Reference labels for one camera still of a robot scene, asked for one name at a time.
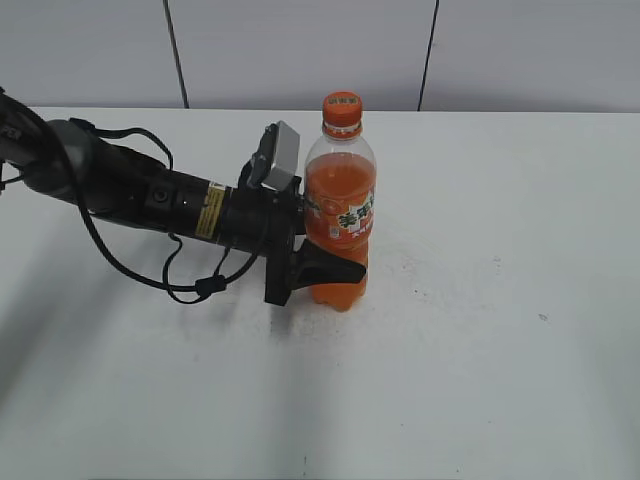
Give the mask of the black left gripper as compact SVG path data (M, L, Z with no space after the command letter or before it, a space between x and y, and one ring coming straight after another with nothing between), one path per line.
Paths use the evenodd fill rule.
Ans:
M250 254L240 269L225 277L238 280L259 257L266 259L264 301L283 306L292 290L315 285L358 284L367 268L339 257L309 240L293 253L301 234L301 215L308 209L301 181L293 179L282 191L228 188L219 217L219 244Z

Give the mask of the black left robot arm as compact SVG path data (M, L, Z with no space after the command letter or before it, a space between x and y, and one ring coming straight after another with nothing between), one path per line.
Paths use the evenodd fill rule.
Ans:
M72 204L96 247L111 252L97 221L157 231L243 251L266 261L264 299L286 304L295 290L355 284L360 261L341 258L306 236L299 137L285 122L267 125L235 186L179 172L123 145L130 129L100 129L80 118L46 121L19 101L1 99L1 161L31 190Z

